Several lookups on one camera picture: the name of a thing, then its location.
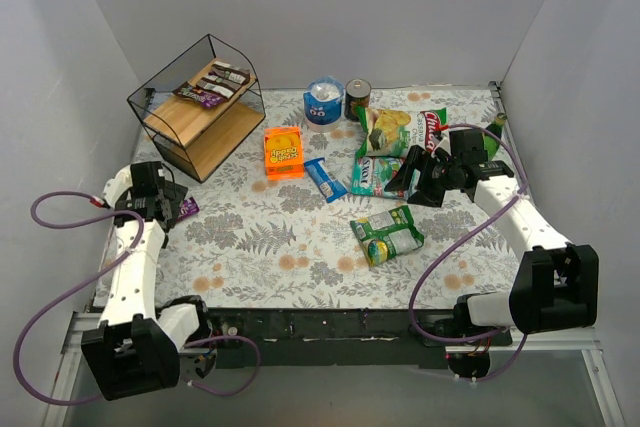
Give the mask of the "purple M&M's candy bag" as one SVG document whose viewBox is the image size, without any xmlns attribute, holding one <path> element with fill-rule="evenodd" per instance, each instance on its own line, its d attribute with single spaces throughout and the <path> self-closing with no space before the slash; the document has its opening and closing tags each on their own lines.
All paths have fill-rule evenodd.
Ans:
<svg viewBox="0 0 640 427">
<path fill-rule="evenodd" d="M 178 221 L 182 221 L 188 217 L 194 216 L 200 211 L 200 208 L 194 197 L 185 199 L 179 209 Z"/>
</svg>

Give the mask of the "brown M&M's candy bag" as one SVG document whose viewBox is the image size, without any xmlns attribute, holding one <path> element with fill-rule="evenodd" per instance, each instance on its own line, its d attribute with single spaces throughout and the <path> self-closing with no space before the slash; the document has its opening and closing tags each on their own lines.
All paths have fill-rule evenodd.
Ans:
<svg viewBox="0 0 640 427">
<path fill-rule="evenodd" d="M 184 82 L 172 93 L 181 99 L 193 101 L 204 109 L 213 109 L 227 101 L 225 97 L 218 93 L 199 88 L 188 82 Z"/>
</svg>

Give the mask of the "brown chocolate bar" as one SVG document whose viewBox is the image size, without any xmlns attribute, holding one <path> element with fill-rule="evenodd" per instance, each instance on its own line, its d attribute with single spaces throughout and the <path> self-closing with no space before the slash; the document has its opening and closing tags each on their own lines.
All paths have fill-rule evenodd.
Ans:
<svg viewBox="0 0 640 427">
<path fill-rule="evenodd" d="M 229 80 L 239 85 L 246 85 L 251 79 L 251 73 L 248 70 L 233 66 L 220 60 L 214 60 L 212 62 L 209 74 Z"/>
<path fill-rule="evenodd" d="M 196 86 L 200 89 L 213 92 L 225 99 L 232 98 L 239 90 L 237 86 L 226 83 L 218 77 L 204 76 L 199 79 Z"/>
</svg>

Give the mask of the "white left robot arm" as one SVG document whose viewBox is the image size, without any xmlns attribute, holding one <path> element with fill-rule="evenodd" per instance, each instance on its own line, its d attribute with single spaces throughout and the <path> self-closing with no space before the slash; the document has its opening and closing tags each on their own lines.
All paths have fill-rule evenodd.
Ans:
<svg viewBox="0 0 640 427">
<path fill-rule="evenodd" d="M 112 271 L 98 325 L 84 332 L 81 350 L 109 401 L 176 386 L 180 350 L 212 332 L 200 296 L 183 296 L 162 308 L 155 303 L 159 255 L 186 194 L 186 187 L 159 161 L 122 168 L 101 194 L 115 215 L 121 262 Z"/>
</svg>

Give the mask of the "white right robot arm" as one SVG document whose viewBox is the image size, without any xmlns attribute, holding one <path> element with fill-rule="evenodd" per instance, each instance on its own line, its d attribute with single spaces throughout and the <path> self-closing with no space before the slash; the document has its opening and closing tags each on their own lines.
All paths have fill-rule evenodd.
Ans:
<svg viewBox="0 0 640 427">
<path fill-rule="evenodd" d="M 597 319 L 599 257 L 554 229 L 526 194 L 516 162 L 491 160 L 483 132 L 454 128 L 433 151 L 414 145 L 387 190 L 416 188 L 411 204 L 439 207 L 448 191 L 460 191 L 483 210 L 519 262 L 506 291 L 469 294 L 453 308 L 456 341 L 475 341 L 517 328 L 536 334 L 589 327 Z"/>
</svg>

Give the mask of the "teal Fox's candy bag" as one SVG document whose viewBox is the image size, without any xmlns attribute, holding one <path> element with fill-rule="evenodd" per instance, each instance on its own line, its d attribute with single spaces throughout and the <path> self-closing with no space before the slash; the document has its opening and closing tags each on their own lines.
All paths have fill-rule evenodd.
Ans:
<svg viewBox="0 0 640 427">
<path fill-rule="evenodd" d="M 388 183 L 404 164 L 394 157 L 362 157 L 353 165 L 350 192 L 353 195 L 407 200 L 415 191 L 420 172 L 413 173 L 408 190 L 385 190 Z"/>
</svg>

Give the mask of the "green Spring candy bag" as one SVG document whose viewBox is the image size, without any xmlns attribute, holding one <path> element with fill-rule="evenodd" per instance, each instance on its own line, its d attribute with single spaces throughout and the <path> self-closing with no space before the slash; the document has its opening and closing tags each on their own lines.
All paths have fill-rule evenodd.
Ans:
<svg viewBox="0 0 640 427">
<path fill-rule="evenodd" d="M 407 205 L 352 220 L 350 227 L 371 267 L 413 252 L 424 245 Z"/>
</svg>

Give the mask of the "orange candy box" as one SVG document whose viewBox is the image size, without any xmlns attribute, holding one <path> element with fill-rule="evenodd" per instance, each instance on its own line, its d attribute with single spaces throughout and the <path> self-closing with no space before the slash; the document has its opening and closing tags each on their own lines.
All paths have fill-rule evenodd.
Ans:
<svg viewBox="0 0 640 427">
<path fill-rule="evenodd" d="M 268 180 L 304 176 L 304 149 L 297 126 L 267 128 L 264 133 L 265 171 Z"/>
</svg>

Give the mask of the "green glass bottle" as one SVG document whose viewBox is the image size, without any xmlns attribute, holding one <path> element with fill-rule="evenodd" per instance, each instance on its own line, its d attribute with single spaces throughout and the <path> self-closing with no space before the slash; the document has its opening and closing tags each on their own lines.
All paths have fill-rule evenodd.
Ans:
<svg viewBox="0 0 640 427">
<path fill-rule="evenodd" d="M 485 127 L 485 129 L 490 132 L 490 135 L 483 135 L 484 148 L 489 160 L 494 159 L 501 147 L 500 140 L 502 139 L 503 128 L 506 121 L 507 115 L 499 112 L 496 114 L 493 121 Z"/>
</svg>

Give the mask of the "Chuba cassava chips bag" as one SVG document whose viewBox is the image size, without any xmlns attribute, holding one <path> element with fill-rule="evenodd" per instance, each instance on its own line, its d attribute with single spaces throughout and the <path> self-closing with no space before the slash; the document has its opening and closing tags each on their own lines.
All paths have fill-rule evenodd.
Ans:
<svg viewBox="0 0 640 427">
<path fill-rule="evenodd" d="M 413 146 L 432 152 L 448 125 L 446 108 L 409 112 L 357 107 L 355 112 L 365 134 L 356 158 L 406 158 Z"/>
</svg>

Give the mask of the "blue wafer bar wrapper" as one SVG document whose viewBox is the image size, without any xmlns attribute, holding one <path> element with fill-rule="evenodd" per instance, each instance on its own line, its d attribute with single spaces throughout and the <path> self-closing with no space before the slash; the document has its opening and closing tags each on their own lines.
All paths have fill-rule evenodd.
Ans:
<svg viewBox="0 0 640 427">
<path fill-rule="evenodd" d="M 304 168 L 327 203 L 332 203 L 347 194 L 345 186 L 327 169 L 323 157 L 306 161 Z"/>
</svg>

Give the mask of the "dark tin can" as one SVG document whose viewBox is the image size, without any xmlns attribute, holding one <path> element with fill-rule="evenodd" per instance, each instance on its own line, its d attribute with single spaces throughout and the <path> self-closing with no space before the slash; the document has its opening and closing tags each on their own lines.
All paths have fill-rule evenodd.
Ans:
<svg viewBox="0 0 640 427">
<path fill-rule="evenodd" d="M 371 85 L 363 79 L 352 79 L 345 87 L 345 118 L 357 122 L 359 120 L 357 109 L 367 108 L 371 93 Z"/>
</svg>

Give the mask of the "floral table mat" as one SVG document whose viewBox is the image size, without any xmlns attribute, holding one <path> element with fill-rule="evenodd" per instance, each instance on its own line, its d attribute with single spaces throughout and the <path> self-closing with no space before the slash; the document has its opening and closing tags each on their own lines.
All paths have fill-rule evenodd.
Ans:
<svg viewBox="0 0 640 427">
<path fill-rule="evenodd" d="M 309 178 L 268 180 L 262 128 L 204 183 L 178 174 L 200 211 L 159 256 L 155 301 L 196 294 L 210 307 L 450 308 L 458 296 L 503 290 L 518 261 L 484 212 L 459 192 L 414 207 L 422 248 L 370 267 L 350 222 L 397 201 L 347 195 L 327 203 Z"/>
</svg>

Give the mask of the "blue monster tissue roll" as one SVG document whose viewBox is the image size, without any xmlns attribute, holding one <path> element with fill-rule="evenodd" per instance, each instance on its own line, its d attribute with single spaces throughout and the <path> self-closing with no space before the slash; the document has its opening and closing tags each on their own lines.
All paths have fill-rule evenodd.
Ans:
<svg viewBox="0 0 640 427">
<path fill-rule="evenodd" d="M 334 130 L 342 118 L 344 86 L 331 76 L 311 82 L 303 94 L 308 128 L 317 133 Z"/>
</svg>

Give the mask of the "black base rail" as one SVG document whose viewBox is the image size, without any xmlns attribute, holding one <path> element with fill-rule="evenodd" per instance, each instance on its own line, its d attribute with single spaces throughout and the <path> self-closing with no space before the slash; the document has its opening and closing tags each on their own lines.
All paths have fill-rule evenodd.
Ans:
<svg viewBox="0 0 640 427">
<path fill-rule="evenodd" d="M 263 367 L 413 365 L 446 369 L 446 349 L 485 354 L 506 347 L 506 330 L 475 340 L 487 327 L 460 325 L 451 310 L 210 308 L 209 334 L 195 333 L 183 355 L 214 356 L 219 369 L 250 367 L 260 353 Z M 460 338 L 460 343 L 453 340 Z"/>
</svg>

